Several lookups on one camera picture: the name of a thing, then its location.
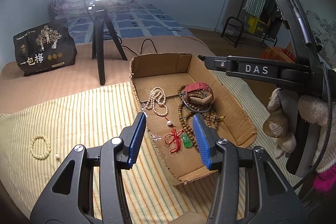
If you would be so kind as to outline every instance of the cardboard box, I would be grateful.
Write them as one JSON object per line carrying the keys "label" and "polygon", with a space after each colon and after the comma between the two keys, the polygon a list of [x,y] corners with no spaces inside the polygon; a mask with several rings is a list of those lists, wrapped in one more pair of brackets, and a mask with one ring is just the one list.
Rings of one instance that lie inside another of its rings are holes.
{"label": "cardboard box", "polygon": [[[251,120],[242,109],[240,103],[221,85],[211,71],[207,70],[203,62],[191,54],[147,54],[134,57],[130,65],[130,78],[137,101],[148,100],[150,91],[160,86],[164,89],[169,113],[167,118],[176,125],[177,132],[182,129],[178,107],[181,100],[177,89],[181,85],[195,82],[207,83],[214,92],[213,109],[219,116],[226,116],[224,122],[218,123],[217,133],[236,146],[246,148],[256,138],[256,129]],[[157,105],[156,110],[164,113],[165,108]],[[177,153],[170,153],[175,147],[165,143],[165,136],[171,133],[164,117],[157,116],[152,110],[145,109],[148,115],[147,127],[151,135],[155,150],[162,160],[163,169],[173,185],[187,183],[211,173],[202,164],[201,157],[195,147],[185,148],[181,143],[181,149]],[[183,114],[189,112],[183,107]]]}

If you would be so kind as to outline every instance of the wristwatch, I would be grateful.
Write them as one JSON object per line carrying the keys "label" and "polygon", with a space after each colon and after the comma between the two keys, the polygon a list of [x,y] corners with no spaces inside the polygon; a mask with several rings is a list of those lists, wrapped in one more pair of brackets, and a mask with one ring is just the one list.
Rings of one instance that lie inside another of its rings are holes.
{"label": "wristwatch", "polygon": [[[214,99],[213,91],[207,83],[197,82],[197,83],[194,83],[194,84],[187,85],[185,87],[184,91],[186,92],[185,101],[188,102],[188,103],[191,103],[191,104],[206,105],[206,104],[212,102],[213,99]],[[210,93],[210,95],[203,98],[203,99],[190,96],[190,94],[192,92],[195,92],[195,91],[208,92],[208,93]]]}

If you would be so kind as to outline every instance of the black snack package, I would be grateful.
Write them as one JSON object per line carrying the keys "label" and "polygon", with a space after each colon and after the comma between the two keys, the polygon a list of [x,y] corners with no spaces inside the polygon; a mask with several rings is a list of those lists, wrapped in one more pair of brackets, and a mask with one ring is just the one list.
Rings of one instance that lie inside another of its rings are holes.
{"label": "black snack package", "polygon": [[16,63],[25,76],[73,65],[76,61],[77,50],[66,18],[26,30],[13,40]]}

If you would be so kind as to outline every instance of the person's hand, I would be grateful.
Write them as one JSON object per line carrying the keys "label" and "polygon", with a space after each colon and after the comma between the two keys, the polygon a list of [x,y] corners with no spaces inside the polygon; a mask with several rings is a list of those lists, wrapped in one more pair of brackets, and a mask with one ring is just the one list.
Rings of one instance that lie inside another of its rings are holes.
{"label": "person's hand", "polygon": [[[290,122],[293,117],[287,117],[283,112],[278,93],[281,89],[275,89],[268,104],[270,117],[265,121],[264,132],[273,138],[276,138],[275,156],[281,158],[285,152],[293,152],[296,147],[294,132],[290,130]],[[301,117],[309,123],[317,123],[321,126],[320,138],[315,151],[312,164],[317,160],[324,143],[327,127],[328,103],[317,97],[303,95],[299,98],[298,111]],[[322,161],[317,167],[319,179],[324,183],[320,190],[329,190],[336,181],[336,111],[333,107],[333,121],[331,135],[327,150]]]}

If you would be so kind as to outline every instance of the wooden floor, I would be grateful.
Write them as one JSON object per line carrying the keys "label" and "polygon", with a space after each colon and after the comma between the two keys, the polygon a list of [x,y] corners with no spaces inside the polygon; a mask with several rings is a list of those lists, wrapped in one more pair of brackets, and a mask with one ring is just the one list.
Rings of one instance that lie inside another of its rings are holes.
{"label": "wooden floor", "polygon": [[[202,40],[216,56],[233,55],[259,58],[260,54],[266,48],[265,46],[252,46],[258,45],[259,43],[251,42],[245,39],[242,39],[241,42],[246,43],[247,45],[238,44],[235,48],[232,46],[232,42],[229,42],[226,38],[222,38],[220,33],[199,29],[189,30],[194,36]],[[275,85],[249,79],[243,80],[249,85],[250,89],[260,102],[262,102],[264,106],[267,106],[272,91],[276,88]]]}

